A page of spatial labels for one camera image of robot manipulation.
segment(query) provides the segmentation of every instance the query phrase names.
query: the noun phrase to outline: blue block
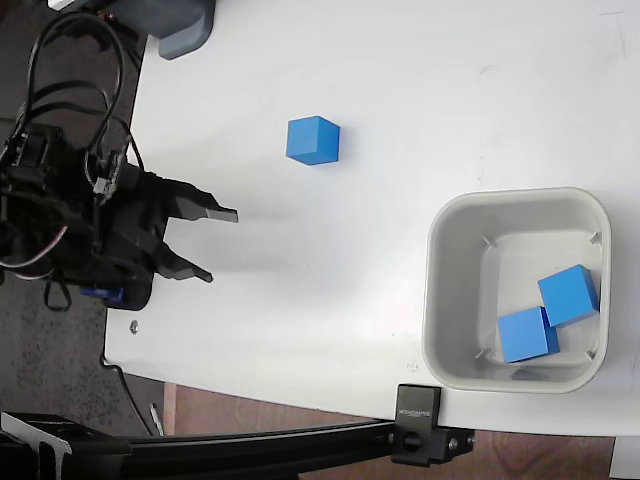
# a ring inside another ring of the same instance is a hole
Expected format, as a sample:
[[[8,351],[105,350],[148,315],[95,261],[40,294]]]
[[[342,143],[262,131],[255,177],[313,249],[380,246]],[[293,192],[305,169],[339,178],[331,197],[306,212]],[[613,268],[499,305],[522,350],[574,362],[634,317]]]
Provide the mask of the blue block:
[[[549,325],[543,307],[500,317],[498,326],[504,359],[509,363],[560,351],[556,329]]]
[[[340,127],[322,117],[289,122],[287,157],[305,165],[338,161]]]
[[[552,327],[565,327],[600,310],[591,272],[582,265],[538,282]]]

